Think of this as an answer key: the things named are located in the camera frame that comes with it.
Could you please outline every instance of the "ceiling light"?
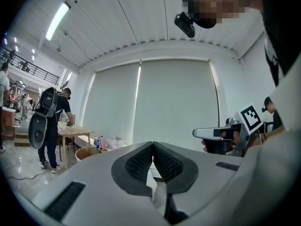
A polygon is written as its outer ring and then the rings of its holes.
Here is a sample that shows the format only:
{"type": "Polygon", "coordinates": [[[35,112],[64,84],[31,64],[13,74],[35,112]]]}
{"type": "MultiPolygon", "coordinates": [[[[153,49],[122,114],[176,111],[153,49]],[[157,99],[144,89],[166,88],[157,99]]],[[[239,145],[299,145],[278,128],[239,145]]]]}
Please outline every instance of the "ceiling light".
{"type": "Polygon", "coordinates": [[[65,16],[65,14],[68,12],[70,8],[71,8],[70,5],[67,2],[65,2],[60,6],[58,11],[56,12],[45,36],[48,41],[51,40],[53,34],[55,33],[56,28],[58,27],[61,20],[63,19],[63,17],[65,16]]]}

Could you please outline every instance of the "wooden table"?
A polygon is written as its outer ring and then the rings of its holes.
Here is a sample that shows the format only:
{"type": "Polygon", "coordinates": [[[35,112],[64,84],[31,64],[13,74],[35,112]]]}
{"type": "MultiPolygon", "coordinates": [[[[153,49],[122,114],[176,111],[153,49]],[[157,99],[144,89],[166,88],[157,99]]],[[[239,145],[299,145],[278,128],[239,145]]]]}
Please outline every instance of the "wooden table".
{"type": "Polygon", "coordinates": [[[59,121],[58,122],[58,130],[57,133],[63,137],[63,159],[64,159],[64,165],[65,168],[68,169],[68,163],[67,163],[67,157],[66,157],[66,145],[65,145],[65,138],[66,137],[76,137],[76,136],[83,136],[87,135],[88,136],[88,143],[89,146],[91,146],[90,143],[90,133],[93,133],[94,131],[91,130],[85,130],[80,126],[73,125],[70,127],[66,126],[66,122],[59,121]]]}

